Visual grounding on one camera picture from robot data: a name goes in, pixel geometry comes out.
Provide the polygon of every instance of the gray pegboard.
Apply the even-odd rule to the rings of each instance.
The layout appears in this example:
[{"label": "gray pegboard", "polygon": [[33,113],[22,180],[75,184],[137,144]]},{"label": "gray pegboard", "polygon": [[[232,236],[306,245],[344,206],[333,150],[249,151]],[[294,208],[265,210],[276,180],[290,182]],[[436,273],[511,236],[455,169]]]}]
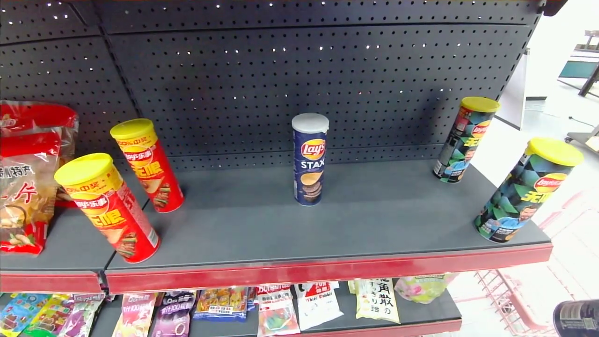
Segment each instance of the gray pegboard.
[{"label": "gray pegboard", "polygon": [[137,117],[101,37],[0,46],[0,98],[72,107],[80,116],[79,155],[121,156],[108,131]]},{"label": "gray pegboard", "polygon": [[91,3],[81,1],[78,9],[66,1],[2,1],[0,44],[99,35]]},{"label": "gray pegboard", "polygon": [[398,23],[534,25],[539,0],[511,1],[99,1],[109,34]]},{"label": "gray pegboard", "polygon": [[293,116],[330,149],[442,143],[465,96],[497,99],[533,28],[407,25],[112,35],[172,156],[290,151]]}]

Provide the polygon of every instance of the red shelf edge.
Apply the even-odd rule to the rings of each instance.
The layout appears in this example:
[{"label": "red shelf edge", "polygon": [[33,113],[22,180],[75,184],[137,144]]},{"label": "red shelf edge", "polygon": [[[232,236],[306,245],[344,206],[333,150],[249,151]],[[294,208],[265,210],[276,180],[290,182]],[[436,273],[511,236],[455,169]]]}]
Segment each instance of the red shelf edge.
[{"label": "red shelf edge", "polygon": [[448,255],[420,255],[355,261],[315,261],[218,268],[139,270],[107,270],[108,289],[112,294],[169,291],[176,289],[221,288],[267,283],[301,283],[311,281],[348,280],[356,278],[401,277],[445,272],[499,269],[545,262],[553,245],[548,242],[533,246],[500,250],[483,249]]},{"label": "red shelf edge", "polygon": [[19,274],[0,272],[0,292],[3,293],[101,293],[94,272],[77,275],[60,273]]}]

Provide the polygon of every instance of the red chip can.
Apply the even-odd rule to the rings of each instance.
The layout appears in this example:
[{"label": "red chip can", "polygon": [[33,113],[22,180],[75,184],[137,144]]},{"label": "red chip can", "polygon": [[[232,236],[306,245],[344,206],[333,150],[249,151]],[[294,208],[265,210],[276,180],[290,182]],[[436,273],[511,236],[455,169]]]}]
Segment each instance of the red chip can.
[{"label": "red chip can", "polygon": [[125,261],[142,262],[158,250],[160,238],[109,154],[72,160],[54,179]]},{"label": "red chip can", "polygon": [[110,130],[110,135],[125,154],[156,211],[168,213],[179,208],[183,192],[152,121],[138,118],[122,122]]}]

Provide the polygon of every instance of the shelf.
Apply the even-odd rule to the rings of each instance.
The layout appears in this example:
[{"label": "shelf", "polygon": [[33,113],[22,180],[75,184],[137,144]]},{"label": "shelf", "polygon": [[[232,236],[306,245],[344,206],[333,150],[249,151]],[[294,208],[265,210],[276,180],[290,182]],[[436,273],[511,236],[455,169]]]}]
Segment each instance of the shelf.
[{"label": "shelf", "polygon": [[495,187],[474,167],[440,182],[434,161],[326,167],[323,200],[293,198],[292,168],[178,173],[186,202],[158,214],[150,259],[115,257],[112,293],[412,276],[547,261],[550,239],[525,226],[506,244],[481,237],[473,219]]},{"label": "shelf", "polygon": [[[341,282],[340,288],[335,293],[344,315],[303,333],[309,333],[310,336],[402,337],[458,331],[462,324],[461,314],[447,291],[428,305],[413,303],[395,294],[401,325],[369,318],[357,320],[355,318],[356,297],[349,293],[347,283]],[[120,299],[104,306],[92,337],[110,336],[120,312]],[[254,310],[248,312],[245,323],[193,321],[189,337],[250,337],[256,336],[257,331],[258,311]]]},{"label": "shelf", "polygon": [[[137,200],[147,201],[133,175],[123,176]],[[0,255],[0,292],[99,293],[98,272],[114,255],[106,238],[79,209],[56,209],[38,256]]]}]

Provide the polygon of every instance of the green patterned chip can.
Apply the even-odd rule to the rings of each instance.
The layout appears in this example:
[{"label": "green patterned chip can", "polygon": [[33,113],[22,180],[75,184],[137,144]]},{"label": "green patterned chip can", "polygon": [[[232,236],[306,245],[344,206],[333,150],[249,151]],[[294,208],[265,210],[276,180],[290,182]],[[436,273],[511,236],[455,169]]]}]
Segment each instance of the green patterned chip can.
[{"label": "green patterned chip can", "polygon": [[478,232],[490,241],[508,242],[582,160],[582,153],[572,145],[552,138],[531,139],[474,220]]},{"label": "green patterned chip can", "polygon": [[442,182],[462,180],[499,103],[485,97],[465,97],[432,172]]}]

